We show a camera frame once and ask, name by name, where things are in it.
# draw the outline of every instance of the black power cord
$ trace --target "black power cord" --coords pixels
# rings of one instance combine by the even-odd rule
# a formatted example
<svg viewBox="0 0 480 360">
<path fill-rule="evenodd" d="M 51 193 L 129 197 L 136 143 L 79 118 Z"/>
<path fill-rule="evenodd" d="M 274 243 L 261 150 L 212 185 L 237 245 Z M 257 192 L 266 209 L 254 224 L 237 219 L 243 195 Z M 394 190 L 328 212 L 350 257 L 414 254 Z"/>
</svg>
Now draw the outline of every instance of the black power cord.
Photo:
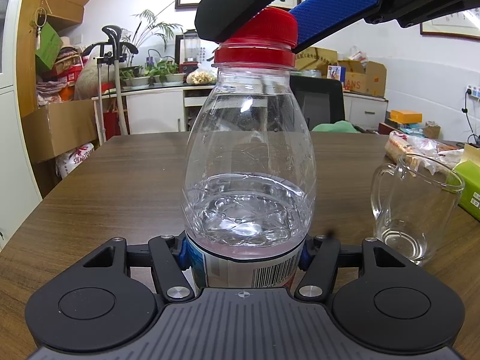
<svg viewBox="0 0 480 360">
<path fill-rule="evenodd" d="M 469 119 L 469 110 L 467 109 L 467 95 L 471 95 L 472 94 L 472 90 L 470 88 L 468 88 L 465 92 L 465 108 L 462 108 L 462 112 L 465 114 L 466 116 L 466 121 L 469 123 L 469 127 L 470 127 L 470 130 L 471 130 L 471 134 L 469 135 L 469 137 L 466 139 L 467 143 L 469 143 L 469 139 L 470 137 L 473 137 L 474 140 L 475 140 L 475 143 L 476 144 L 480 144 L 480 137 L 475 134 L 473 128 L 472 128 L 472 125 L 470 123 L 470 119 Z"/>
</svg>

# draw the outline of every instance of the gray ribbed panel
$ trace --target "gray ribbed panel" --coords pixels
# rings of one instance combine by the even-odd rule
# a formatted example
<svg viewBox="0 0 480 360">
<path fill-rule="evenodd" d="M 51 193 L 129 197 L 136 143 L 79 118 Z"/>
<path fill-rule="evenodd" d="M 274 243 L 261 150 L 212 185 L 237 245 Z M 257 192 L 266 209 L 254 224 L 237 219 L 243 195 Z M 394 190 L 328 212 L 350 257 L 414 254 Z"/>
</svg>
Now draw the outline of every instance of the gray ribbed panel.
<svg viewBox="0 0 480 360">
<path fill-rule="evenodd" d="M 189 303 L 167 306 L 137 341 L 111 352 L 74 356 L 40 349 L 31 360 L 458 360 L 450 349 L 402 357 L 345 337 L 319 304 L 293 300 L 283 288 L 207 288 Z"/>
</svg>

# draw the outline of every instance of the glass mug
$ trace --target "glass mug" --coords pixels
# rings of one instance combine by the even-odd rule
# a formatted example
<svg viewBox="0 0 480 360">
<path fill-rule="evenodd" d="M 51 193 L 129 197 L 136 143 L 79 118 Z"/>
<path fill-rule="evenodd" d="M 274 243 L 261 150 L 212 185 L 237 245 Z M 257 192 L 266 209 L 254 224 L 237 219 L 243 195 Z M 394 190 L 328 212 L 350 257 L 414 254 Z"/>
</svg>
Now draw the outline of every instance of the glass mug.
<svg viewBox="0 0 480 360">
<path fill-rule="evenodd" d="M 388 173 L 393 185 L 383 202 L 380 181 Z M 371 182 L 374 236 L 416 264 L 428 261 L 441 244 L 465 183 L 442 163 L 404 154 L 395 166 L 379 166 Z"/>
</svg>

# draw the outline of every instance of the bottle label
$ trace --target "bottle label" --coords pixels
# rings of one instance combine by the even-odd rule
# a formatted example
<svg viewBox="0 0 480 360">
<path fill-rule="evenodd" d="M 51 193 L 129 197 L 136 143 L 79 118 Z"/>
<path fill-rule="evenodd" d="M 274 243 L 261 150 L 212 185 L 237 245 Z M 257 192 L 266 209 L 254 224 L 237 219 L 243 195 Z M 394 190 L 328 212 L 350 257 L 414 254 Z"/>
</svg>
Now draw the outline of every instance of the bottle label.
<svg viewBox="0 0 480 360">
<path fill-rule="evenodd" d="M 281 257 L 262 261 L 236 262 L 200 249 L 187 236 L 191 271 L 195 285 L 203 287 L 290 288 L 302 254 L 302 241 L 295 249 Z"/>
</svg>

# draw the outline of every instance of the red box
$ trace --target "red box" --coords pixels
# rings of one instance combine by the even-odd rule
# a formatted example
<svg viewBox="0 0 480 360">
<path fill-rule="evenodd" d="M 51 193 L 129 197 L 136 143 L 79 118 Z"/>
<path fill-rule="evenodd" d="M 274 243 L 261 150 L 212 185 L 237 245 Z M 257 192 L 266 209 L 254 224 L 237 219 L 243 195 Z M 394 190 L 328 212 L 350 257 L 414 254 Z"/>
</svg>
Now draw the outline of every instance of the red box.
<svg viewBox="0 0 480 360">
<path fill-rule="evenodd" d="M 69 68 L 67 71 L 64 71 L 58 76 L 58 81 L 61 83 L 75 83 L 75 81 L 78 79 L 78 76 L 80 75 L 80 72 L 82 71 L 83 66 L 76 64 Z"/>
</svg>

